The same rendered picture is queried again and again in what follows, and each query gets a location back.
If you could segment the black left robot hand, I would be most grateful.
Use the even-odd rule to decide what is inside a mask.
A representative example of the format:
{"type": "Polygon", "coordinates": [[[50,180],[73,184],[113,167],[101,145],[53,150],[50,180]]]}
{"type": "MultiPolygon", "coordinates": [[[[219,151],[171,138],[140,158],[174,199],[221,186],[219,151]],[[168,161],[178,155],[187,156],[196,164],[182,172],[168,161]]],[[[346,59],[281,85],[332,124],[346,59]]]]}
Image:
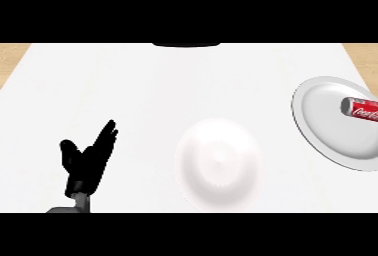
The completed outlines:
{"type": "Polygon", "coordinates": [[[78,150],[70,140],[60,141],[61,166],[67,172],[66,197],[76,193],[91,195],[95,192],[113,151],[116,134],[115,121],[109,120],[94,143],[84,151],[78,150]]]}

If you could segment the grey plate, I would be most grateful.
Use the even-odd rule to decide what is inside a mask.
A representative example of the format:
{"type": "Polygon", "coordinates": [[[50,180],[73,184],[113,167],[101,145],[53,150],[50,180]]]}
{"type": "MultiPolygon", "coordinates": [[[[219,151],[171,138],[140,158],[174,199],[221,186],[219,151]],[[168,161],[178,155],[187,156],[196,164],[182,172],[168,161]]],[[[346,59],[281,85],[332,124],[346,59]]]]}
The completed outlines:
{"type": "Polygon", "coordinates": [[[346,97],[378,101],[364,87],[340,78],[320,76],[304,81],[290,101],[295,125],[332,162],[358,171],[378,171],[378,122],[342,113],[346,97]]]}

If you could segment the red soda can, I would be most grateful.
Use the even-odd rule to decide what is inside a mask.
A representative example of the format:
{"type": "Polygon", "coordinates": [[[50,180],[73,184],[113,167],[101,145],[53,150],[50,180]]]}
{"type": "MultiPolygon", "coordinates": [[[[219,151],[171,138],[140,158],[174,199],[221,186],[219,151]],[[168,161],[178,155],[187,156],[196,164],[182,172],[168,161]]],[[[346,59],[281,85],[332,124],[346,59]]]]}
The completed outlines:
{"type": "Polygon", "coordinates": [[[340,113],[345,116],[378,122],[378,102],[345,97],[340,101],[340,113]]]}

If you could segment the black rounded object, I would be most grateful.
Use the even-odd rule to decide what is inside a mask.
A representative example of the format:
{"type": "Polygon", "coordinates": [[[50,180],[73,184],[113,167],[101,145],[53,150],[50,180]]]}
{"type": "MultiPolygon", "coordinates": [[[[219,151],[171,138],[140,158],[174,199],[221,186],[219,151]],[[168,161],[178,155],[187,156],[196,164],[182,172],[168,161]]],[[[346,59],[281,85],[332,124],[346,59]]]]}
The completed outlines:
{"type": "Polygon", "coordinates": [[[212,47],[219,43],[151,43],[159,47],[172,47],[172,48],[197,48],[197,47],[212,47]]]}

